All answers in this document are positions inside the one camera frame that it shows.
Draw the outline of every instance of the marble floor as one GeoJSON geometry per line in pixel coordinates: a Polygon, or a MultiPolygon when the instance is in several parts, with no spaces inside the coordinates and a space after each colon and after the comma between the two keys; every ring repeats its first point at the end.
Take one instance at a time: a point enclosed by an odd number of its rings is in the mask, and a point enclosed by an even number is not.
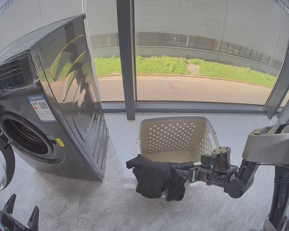
{"type": "Polygon", "coordinates": [[[253,186],[232,199],[215,186],[198,182],[187,186],[181,201],[148,199],[135,192],[137,181],[125,162],[136,157],[137,131],[146,118],[202,115],[209,119],[221,146],[230,146],[231,163],[240,165],[247,135],[254,129],[278,123],[265,115],[146,114],[135,121],[126,115],[105,114],[110,131],[103,182],[69,179],[31,168],[18,155],[11,184],[0,192],[0,206],[17,195],[13,216],[27,224],[39,207],[40,231],[248,231],[260,230],[272,200],[274,167],[260,166],[253,186]]]}

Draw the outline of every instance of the yellow warning sticker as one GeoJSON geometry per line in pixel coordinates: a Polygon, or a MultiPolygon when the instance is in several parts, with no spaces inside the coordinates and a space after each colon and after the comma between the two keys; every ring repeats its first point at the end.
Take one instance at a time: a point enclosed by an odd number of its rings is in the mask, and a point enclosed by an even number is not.
{"type": "Polygon", "coordinates": [[[65,147],[61,139],[56,139],[61,147],[65,147]]]}

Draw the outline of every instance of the qr code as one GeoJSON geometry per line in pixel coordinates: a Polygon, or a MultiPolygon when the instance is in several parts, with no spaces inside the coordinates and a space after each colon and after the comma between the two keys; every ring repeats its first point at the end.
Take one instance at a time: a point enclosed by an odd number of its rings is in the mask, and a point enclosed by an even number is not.
{"type": "Polygon", "coordinates": [[[41,109],[48,109],[46,102],[39,102],[38,104],[41,109]]]}

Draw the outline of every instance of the plastic wrap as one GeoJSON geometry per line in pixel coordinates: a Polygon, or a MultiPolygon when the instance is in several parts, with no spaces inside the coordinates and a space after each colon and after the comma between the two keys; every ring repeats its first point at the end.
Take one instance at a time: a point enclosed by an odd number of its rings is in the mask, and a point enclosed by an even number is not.
{"type": "Polygon", "coordinates": [[[45,89],[47,83],[41,66],[39,49],[25,50],[0,63],[0,95],[35,86],[39,80],[45,89]]]}

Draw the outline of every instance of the energy label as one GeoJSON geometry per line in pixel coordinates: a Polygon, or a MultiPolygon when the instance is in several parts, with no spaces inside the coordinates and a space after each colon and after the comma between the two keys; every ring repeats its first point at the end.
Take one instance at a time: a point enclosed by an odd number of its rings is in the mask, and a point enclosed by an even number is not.
{"type": "Polygon", "coordinates": [[[28,96],[27,98],[42,122],[57,122],[43,95],[28,96]]]}

